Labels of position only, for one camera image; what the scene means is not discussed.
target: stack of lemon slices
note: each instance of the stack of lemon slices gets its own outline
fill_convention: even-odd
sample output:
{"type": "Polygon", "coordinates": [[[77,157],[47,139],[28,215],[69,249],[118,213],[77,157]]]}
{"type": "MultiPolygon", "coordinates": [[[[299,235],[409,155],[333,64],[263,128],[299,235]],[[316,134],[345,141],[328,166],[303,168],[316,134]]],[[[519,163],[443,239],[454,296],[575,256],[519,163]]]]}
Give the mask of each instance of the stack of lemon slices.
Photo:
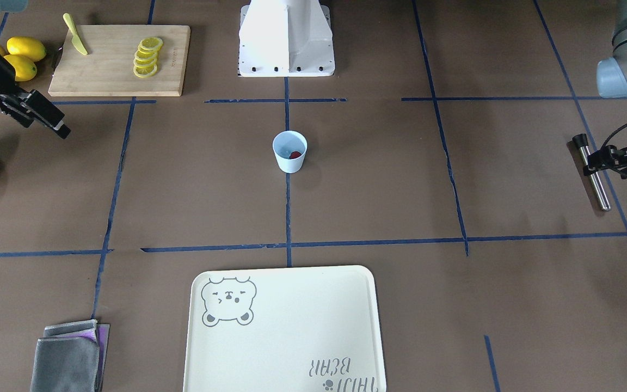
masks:
{"type": "Polygon", "coordinates": [[[159,71],[159,51],[164,41],[159,37],[144,38],[134,53],[134,74],[137,77],[154,76],[159,71]]]}

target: yellow knife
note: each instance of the yellow knife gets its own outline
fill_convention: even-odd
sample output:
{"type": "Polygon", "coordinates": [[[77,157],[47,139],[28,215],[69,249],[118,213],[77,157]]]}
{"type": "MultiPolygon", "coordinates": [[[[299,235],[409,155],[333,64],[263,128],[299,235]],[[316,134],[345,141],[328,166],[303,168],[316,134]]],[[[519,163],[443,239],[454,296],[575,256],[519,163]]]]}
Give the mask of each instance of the yellow knife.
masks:
{"type": "Polygon", "coordinates": [[[72,15],[65,13],[62,15],[62,19],[67,24],[67,27],[69,27],[69,31],[72,32],[72,45],[74,45],[74,48],[83,55],[89,54],[87,48],[84,47],[84,43],[82,43],[82,38],[80,38],[79,33],[77,33],[77,27],[74,25],[72,15]]]}

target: wooden cutting board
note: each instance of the wooden cutting board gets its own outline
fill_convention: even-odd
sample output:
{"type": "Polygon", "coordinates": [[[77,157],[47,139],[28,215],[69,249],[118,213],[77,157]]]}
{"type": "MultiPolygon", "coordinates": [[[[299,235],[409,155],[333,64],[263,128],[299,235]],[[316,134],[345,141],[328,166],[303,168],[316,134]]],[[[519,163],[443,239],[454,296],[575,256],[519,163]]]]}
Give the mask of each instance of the wooden cutting board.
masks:
{"type": "Polygon", "coordinates": [[[68,32],[50,96],[181,96],[189,26],[77,25],[77,30],[89,54],[77,52],[68,32]],[[151,36],[164,40],[159,71],[142,79],[132,72],[132,60],[137,45],[151,36]]]}

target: white cup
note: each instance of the white cup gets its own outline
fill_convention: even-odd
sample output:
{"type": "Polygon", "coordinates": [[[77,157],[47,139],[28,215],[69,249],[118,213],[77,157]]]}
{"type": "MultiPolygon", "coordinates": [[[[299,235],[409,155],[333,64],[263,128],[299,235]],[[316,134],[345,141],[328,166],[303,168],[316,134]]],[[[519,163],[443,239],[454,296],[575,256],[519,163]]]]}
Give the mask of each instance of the white cup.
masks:
{"type": "Polygon", "coordinates": [[[296,173],[302,168],[308,147],[309,144],[306,143],[306,137],[297,131],[281,132],[272,141],[274,157],[277,159],[279,168],[285,173],[296,173]],[[294,151],[301,153],[301,156],[289,159],[294,151]]]}

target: bear drawing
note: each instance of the bear drawing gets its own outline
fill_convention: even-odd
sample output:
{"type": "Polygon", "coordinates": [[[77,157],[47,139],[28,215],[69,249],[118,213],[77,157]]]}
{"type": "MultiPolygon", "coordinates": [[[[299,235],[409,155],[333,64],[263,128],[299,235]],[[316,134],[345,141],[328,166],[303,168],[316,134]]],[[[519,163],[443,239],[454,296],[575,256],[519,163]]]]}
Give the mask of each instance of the bear drawing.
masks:
{"type": "Polygon", "coordinates": [[[205,301],[205,313],[202,323],[214,327],[219,321],[236,320],[241,325],[253,321],[253,298],[256,296],[256,285],[250,278],[244,281],[238,278],[224,278],[218,282],[210,280],[202,288],[202,299],[205,301]]]}

